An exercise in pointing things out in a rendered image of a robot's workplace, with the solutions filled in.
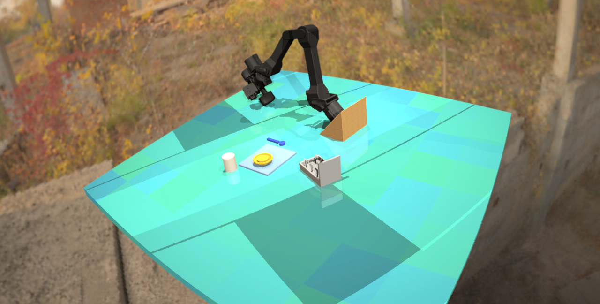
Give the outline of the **pale blue square mat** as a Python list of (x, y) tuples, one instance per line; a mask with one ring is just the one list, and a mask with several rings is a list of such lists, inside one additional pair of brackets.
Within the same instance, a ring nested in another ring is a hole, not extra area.
[[(254, 156), (261, 153), (270, 153), (273, 157), (272, 161), (266, 165), (255, 164), (253, 162)], [(276, 169), (285, 164), (296, 154), (297, 152), (292, 152), (291, 150), (267, 144), (257, 152), (254, 152), (251, 156), (247, 157), (246, 160), (243, 160), (241, 163), (239, 163), (239, 166), (248, 168), (251, 171), (259, 172), (262, 175), (269, 176), (272, 174), (272, 172), (276, 171)]]

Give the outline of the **beige cylinder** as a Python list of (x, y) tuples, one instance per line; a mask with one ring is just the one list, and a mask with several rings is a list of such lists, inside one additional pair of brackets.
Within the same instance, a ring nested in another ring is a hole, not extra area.
[(226, 172), (233, 172), (238, 169), (236, 158), (233, 152), (223, 154), (222, 159)]

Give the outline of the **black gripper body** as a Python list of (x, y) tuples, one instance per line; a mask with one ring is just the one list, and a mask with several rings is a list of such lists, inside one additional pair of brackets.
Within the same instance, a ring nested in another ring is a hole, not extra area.
[(255, 83), (255, 77), (254, 77), (254, 75), (253, 75), (253, 74), (254, 74), (254, 72), (253, 72), (253, 73), (251, 73), (251, 72), (249, 71), (249, 68), (247, 68), (247, 69), (245, 69), (245, 70), (243, 70), (243, 71), (241, 72), (241, 75), (242, 75), (242, 77), (243, 77), (244, 79), (247, 79), (247, 80), (249, 79), (249, 81), (250, 81), (251, 83), (253, 82), (253, 83), (255, 84), (255, 87), (256, 87), (256, 88), (260, 88), (260, 90), (261, 90), (261, 93), (262, 93), (263, 95), (261, 96), (261, 98), (260, 98), (259, 100), (260, 100), (260, 102), (262, 103), (262, 105), (263, 105), (263, 106), (266, 106), (268, 103), (270, 103), (270, 102), (272, 102), (273, 100), (275, 100), (275, 99), (276, 99), (276, 96), (275, 96), (275, 95), (274, 95), (274, 94), (273, 94), (271, 91), (270, 91), (270, 92), (267, 92), (267, 90), (265, 90), (265, 86), (264, 86), (264, 85), (261, 85), (261, 86), (257, 85), (257, 84)]

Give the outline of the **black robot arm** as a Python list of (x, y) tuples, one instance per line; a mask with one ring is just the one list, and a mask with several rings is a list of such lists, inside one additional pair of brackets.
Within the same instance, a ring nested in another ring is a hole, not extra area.
[[(267, 86), (272, 83), (270, 76), (280, 72), (283, 57), (294, 39), (298, 39), (306, 56), (310, 83), (309, 90), (306, 90), (307, 102), (313, 109), (316, 109), (319, 112), (323, 110), (324, 114), (328, 117), (330, 122), (332, 122), (344, 109), (338, 103), (338, 95), (329, 93), (327, 87), (323, 83), (321, 63), (317, 52), (319, 31), (315, 25), (309, 24), (300, 26), (297, 30), (284, 31), (272, 56), (264, 61), (264, 63), (262, 63), (257, 54), (253, 54), (244, 62), (251, 73), (256, 73), (255, 83), (258, 86)], [(253, 82), (243, 87), (243, 91), (246, 97), (251, 101), (256, 99), (258, 94), (261, 94), (260, 88), (256, 88)]]

